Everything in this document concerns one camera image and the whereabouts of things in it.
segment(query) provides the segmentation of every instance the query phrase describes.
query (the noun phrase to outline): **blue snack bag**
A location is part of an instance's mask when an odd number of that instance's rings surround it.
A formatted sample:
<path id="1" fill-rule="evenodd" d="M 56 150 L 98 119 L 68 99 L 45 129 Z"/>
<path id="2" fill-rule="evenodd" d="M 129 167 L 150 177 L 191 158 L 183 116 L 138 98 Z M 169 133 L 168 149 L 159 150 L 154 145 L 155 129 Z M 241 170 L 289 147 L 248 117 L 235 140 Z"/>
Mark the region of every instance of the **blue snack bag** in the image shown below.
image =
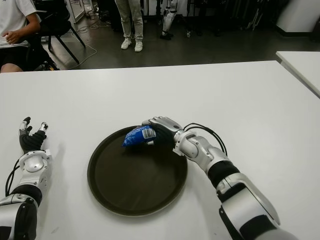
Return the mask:
<path id="1" fill-rule="evenodd" d="M 138 127 L 129 132 L 122 144 L 122 147 L 128 147 L 132 145 L 141 144 L 144 142 L 149 142 L 155 139 L 156 132 L 151 128 L 150 125 L 145 125 L 142 127 Z"/>

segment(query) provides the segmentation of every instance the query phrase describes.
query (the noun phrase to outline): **white sneaker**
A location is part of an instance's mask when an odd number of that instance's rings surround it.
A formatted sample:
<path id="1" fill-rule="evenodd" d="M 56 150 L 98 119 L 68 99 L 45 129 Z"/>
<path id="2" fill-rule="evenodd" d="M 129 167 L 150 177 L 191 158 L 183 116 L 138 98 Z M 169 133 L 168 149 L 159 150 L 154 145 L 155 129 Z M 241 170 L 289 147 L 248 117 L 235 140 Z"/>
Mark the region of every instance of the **white sneaker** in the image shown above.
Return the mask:
<path id="1" fill-rule="evenodd" d="M 134 51 L 136 51 L 136 52 L 141 52 L 143 46 L 144 46 L 144 45 L 143 45 L 142 41 L 138 41 L 138 42 L 135 44 Z"/>
<path id="2" fill-rule="evenodd" d="M 125 38 L 123 43 L 121 44 L 121 49 L 125 50 L 131 45 L 131 39 Z"/>

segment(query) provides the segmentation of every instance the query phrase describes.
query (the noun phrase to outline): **black round tray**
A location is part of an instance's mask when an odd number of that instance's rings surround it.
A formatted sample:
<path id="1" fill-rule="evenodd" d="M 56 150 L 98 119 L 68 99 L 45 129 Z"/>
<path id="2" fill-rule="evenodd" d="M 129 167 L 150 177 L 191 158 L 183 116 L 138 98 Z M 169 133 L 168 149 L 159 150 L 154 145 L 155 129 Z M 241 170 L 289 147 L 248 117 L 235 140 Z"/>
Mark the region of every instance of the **black round tray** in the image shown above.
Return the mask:
<path id="1" fill-rule="evenodd" d="M 187 178 L 187 159 L 169 145 L 122 147 L 128 132 L 119 130 L 103 140 L 91 156 L 87 177 L 94 197 L 120 215 L 142 216 L 170 204 Z"/>

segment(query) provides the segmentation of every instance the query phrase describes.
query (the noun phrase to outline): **black cable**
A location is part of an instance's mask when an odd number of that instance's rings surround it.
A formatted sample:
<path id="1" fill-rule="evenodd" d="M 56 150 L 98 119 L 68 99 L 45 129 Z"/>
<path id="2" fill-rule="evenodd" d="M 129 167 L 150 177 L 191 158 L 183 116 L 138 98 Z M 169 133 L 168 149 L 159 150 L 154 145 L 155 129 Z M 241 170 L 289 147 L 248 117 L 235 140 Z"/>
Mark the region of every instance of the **black cable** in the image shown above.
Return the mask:
<path id="1" fill-rule="evenodd" d="M 211 134 L 217 140 L 217 142 L 219 143 L 219 145 L 221 147 L 221 150 L 225 153 L 226 156 L 228 156 L 227 148 L 226 148 L 224 142 L 222 141 L 220 136 L 215 131 L 213 131 L 212 129 L 210 129 L 210 128 L 204 126 L 204 125 L 201 125 L 201 124 L 198 124 L 198 123 L 195 123 L 195 122 L 192 122 L 192 123 L 186 125 L 183 128 L 184 131 L 188 131 L 188 130 L 191 130 L 191 129 L 202 129 L 202 130 L 205 130 L 206 132 L 208 132 L 209 134 Z"/>
<path id="2" fill-rule="evenodd" d="M 225 149 L 225 152 L 227 152 L 227 148 L 226 148 L 226 146 L 225 146 L 225 144 L 224 144 L 224 141 L 222 141 L 222 139 L 220 138 L 220 136 L 219 136 L 215 131 L 213 131 L 212 129 L 210 129 L 210 128 L 204 126 L 204 125 L 201 125 L 201 124 L 195 123 L 195 122 L 192 122 L 192 123 L 188 124 L 187 126 L 185 126 L 185 127 L 183 128 L 183 130 L 185 130 L 186 127 L 188 127 L 188 126 L 190 126 L 190 125 L 196 125 L 196 126 L 200 126 L 200 127 L 202 127 L 202 128 L 205 128 L 205 129 L 204 129 L 205 131 L 207 131 L 208 133 L 210 133 L 211 135 L 213 135 L 216 139 L 218 138 L 218 139 L 221 141 L 221 143 L 222 143 L 222 145 L 223 145 L 223 147 L 224 147 L 224 149 Z"/>
<path id="3" fill-rule="evenodd" d="M 206 128 L 204 127 L 201 127 L 201 126 L 192 126 L 192 127 L 189 127 L 188 129 L 186 129 L 185 131 L 189 131 L 191 129 L 202 129 L 202 130 L 205 130 L 206 132 L 208 132 L 209 134 L 211 134 L 212 136 L 214 136 L 214 138 L 217 140 L 217 142 L 219 143 L 220 145 L 220 148 L 222 150 L 222 152 L 226 153 L 226 150 L 224 148 L 224 144 L 219 140 L 219 138 L 217 138 L 214 134 L 212 134 L 211 132 L 207 131 Z"/>
<path id="4" fill-rule="evenodd" d="M 17 166 L 18 163 L 19 163 L 19 159 L 16 161 L 16 163 L 15 163 L 15 165 L 14 165 L 14 167 L 13 167 L 13 170 L 10 172 L 10 174 L 9 174 L 7 180 L 6 180 L 6 183 L 5 183 L 5 196 L 6 196 L 6 197 L 9 196 L 9 194 L 10 194 L 11 185 L 12 185 L 12 183 L 13 183 L 13 181 L 14 181 L 14 177 L 15 177 L 15 171 L 16 171 L 18 168 L 20 168 L 20 166 Z"/>

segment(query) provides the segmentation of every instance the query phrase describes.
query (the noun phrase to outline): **beige pants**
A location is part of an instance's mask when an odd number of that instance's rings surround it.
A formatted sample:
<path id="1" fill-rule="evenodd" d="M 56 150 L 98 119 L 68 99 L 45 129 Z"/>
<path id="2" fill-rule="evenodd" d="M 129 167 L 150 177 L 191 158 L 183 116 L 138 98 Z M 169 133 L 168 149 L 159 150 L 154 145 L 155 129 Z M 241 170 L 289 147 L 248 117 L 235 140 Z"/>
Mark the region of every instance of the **beige pants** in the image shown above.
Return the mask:
<path id="1" fill-rule="evenodd" d="M 142 20 L 142 15 L 140 11 L 140 0 L 115 0 L 115 3 L 119 9 L 121 16 L 121 23 L 125 38 L 130 38 L 131 36 L 131 24 L 130 24 L 130 11 L 132 15 L 132 20 L 134 23 L 135 30 L 135 41 L 142 42 L 144 38 L 143 29 L 144 24 Z"/>

